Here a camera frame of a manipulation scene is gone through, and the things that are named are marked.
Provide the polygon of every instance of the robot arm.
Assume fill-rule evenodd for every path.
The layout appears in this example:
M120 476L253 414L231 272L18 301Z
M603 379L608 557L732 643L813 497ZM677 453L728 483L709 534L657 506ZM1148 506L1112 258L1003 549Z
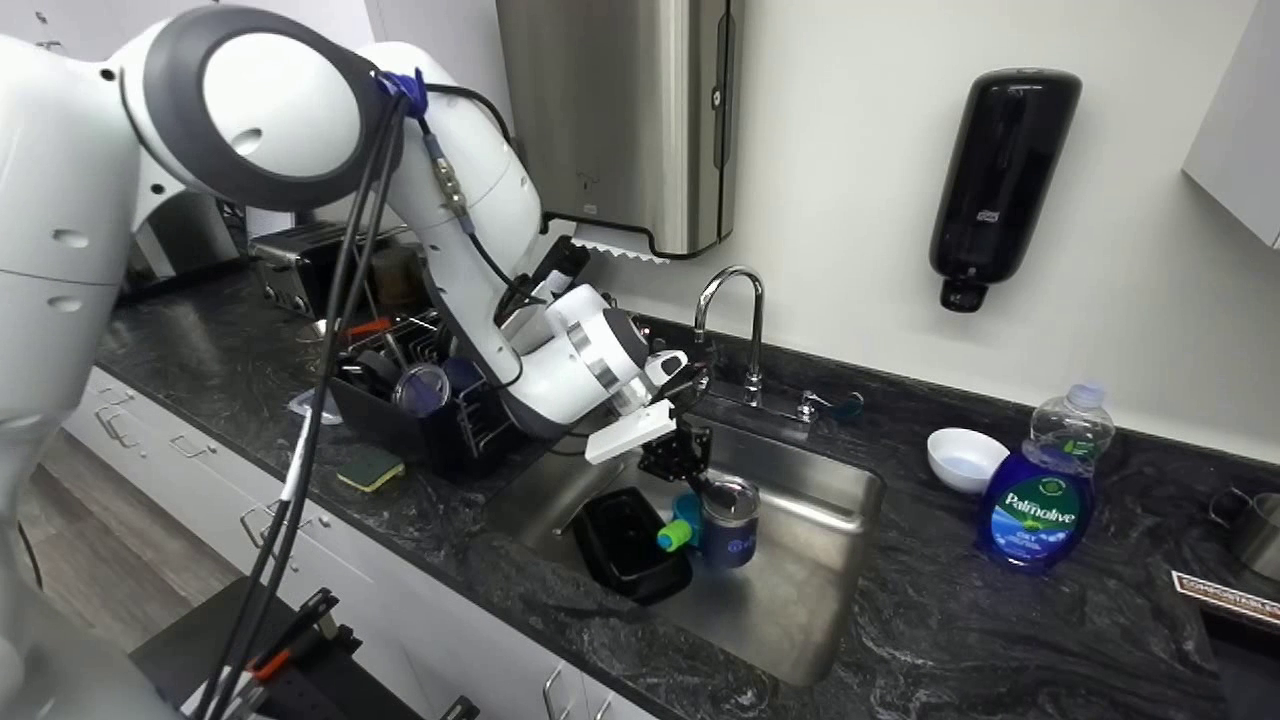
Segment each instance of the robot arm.
M452 83L412 44L357 54L256 9L196 9L120 52L123 107L144 150L178 182L253 206L349 194L375 142L388 70ZM644 394L657 368L633 321L601 291L575 287L541 306L518 344L494 322L536 243L541 199L492 114L470 98L426 96L424 114L402 124L388 206L421 240L435 306L504 389L517 426L564 437L618 392L637 413L637 389ZM639 433L618 425L618 444L593 444L587 454L608 459L668 426L668 406L652 406Z
M7 523L45 437L77 406L130 232L193 187L253 206L317 206L361 187L383 70L449 78L424 52L365 54L273 12L196 9L81 62L0 36L0 717L166 717L126 663L17 579ZM526 263L541 199L492 120L435 98L402 131L388 203L424 247L426 287L524 433L558 437L617 401L587 447L608 459L670 433L633 321L575 287L518 332L494 322L498 277Z

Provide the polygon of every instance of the black cable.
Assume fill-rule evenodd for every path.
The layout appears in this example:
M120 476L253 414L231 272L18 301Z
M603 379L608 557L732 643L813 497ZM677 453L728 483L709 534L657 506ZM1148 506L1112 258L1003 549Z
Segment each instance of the black cable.
M390 131L388 131L383 142L370 150L378 187L375 187L375 203L370 203L370 226L365 232L365 256L361 256L361 268L365 268L365 272L367 272L370 240L375 240L375 226L378 226L378 217L383 217L388 182L390 182L390 175L394 175L394 146L402 142L401 107L402 107L402 98L394 96L394 98L390 98ZM357 243L361 223L365 223L365 203L361 203L357 223L349 226L342 247ZM231 695L234 695L234 681L241 681L241 671L246 668L253 646L256 646L256 641L259 641L259 632L263 632L263 624L266 624L273 595L276 595L281 585L284 585L284 566L286 566L286 557L290 557L290 542L296 542L303 506L309 506L311 469L317 469L317 444L321 444L321 413L322 413L322 394L327 394L327 383L333 383L333 370L334 370L340 334L342 334L342 326L349 326L349 321L350 321L350 306L357 306L357 301L361 301L361 272L349 279L349 277L342 277L349 263L350 263L350 258L349 258L349 252L342 252L340 263L334 263L334 291L327 295L327 313L322 313L322 315L327 315L327 332L322 332L321 379L317 379L317 392L311 392L311 414L309 414L311 433L303 437L303 447L300 447L300 483L296 483L296 497L290 497L286 514L284 514L281 551L276 551L276 563L273 563L273 577L266 577L266 586L263 586L263 605L259 605L259 613L256 613L256 621L253 621L253 627L246 627L246 641L244 641L244 646L241 646L241 654L234 654L234 663L231 663L231 671L228 671L228 681L222 681L222 688L220 688L220 695L217 695L217 702L213 702L213 717L220 717L220 713L231 702Z
M37 561L37 549L31 549L27 527L24 527L24 523L17 523L17 534L24 538L24 549L27 549L27 563L31 563L31 579L37 579L37 586L45 591L45 570L41 570L41 561Z
M401 107L383 107L375 131L383 135L383 124L394 120L394 114L401 114ZM327 326L333 326L333 321L334 321L334 313L340 313L340 287L349 284L350 243L357 243L357 237L361 237L361 221L365 221L367 192L370 192L370 182L375 182L378 164L383 164L383 150L370 150L370 154L367 154L367 168L365 168L365 175L361 175L350 212L349 212L349 232L342 232L340 258L334 258L334 279L333 279L334 291L327 295L327 306L322 306ZM327 394L327 389L317 392L317 401L311 401L311 414L309 414L311 437L317 437L317 426L321 426L322 394ZM263 533L259 557L253 561L246 586L244 586L244 600L241 600L241 607L234 607L231 632L228 632L228 641L222 641L222 646L220 646L220 654L217 654L217 663L213 663L213 671L209 671L209 681L205 681L205 691L200 691L200 702L196 702L196 720L209 717L209 702L213 702L220 691L234 691L241 671L228 671L228 675L222 675L222 663L231 658L234 646L241 646L241 654L253 651L256 632L246 632L246 637L241 641L244 621L246 621L246 617L263 617L263 613L273 607L273 591L263 591L259 579L263 579L263 570L266 570L266 561L276 557L276 542L281 542L281 527L284 527L284 519L286 519L286 506L300 504L300 497L303 497L303 491L296 491L290 498L281 498L276 513L273 513L273 523L266 523L266 533Z
M449 164L449 154L443 154L435 131L426 126L426 120L416 120L416 126L424 131L424 142L426 142L433 164ZM492 272L504 287L511 287L511 277L506 277L506 272L489 256L489 247L479 243L468 206L454 206L454 221L459 221L464 237L470 240L475 256L489 263L489 272Z
M492 102L489 96L479 96L479 91L470 91L470 87L464 87L464 83L426 83L426 91L439 91L439 96L464 96L464 98L470 98L470 102L489 107L489 114L492 114L494 131L504 131L504 141L506 141L506 142L517 142L517 135L511 135L511 126L506 126L504 111L494 111L494 102Z

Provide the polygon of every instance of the bottle cap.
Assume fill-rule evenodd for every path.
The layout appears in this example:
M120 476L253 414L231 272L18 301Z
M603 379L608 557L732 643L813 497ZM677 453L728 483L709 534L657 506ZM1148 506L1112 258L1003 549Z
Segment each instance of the bottle cap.
M758 504L758 487L753 480L721 470L721 469L704 470L699 497L709 498L704 514L715 514L722 523L753 519L756 504Z
M1101 383L1076 383L1067 401L1084 413L1101 413L1106 392Z
M693 523L686 519L670 519L657 533L657 549L677 551L693 538Z

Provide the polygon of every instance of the backsplash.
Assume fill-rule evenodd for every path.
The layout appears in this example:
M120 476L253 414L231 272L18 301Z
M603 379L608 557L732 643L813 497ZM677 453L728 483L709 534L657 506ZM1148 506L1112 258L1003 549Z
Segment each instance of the backsplash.
M1280 256L1180 175L1251 0L748 2L734 237L603 263L625 306L693 321L721 263L766 284L766 344L1037 402L1106 389L1119 425L1280 459ZM1084 78L1037 243L979 315L939 306L933 217L970 74ZM743 334L748 291L710 326Z

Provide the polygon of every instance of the black soap dispenser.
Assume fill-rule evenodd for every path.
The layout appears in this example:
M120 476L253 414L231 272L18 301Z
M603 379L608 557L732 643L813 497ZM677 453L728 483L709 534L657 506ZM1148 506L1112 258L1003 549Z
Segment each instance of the black soap dispenser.
M1076 98L1067 70L989 70L970 83L933 232L944 306L977 313L989 284L1024 258Z

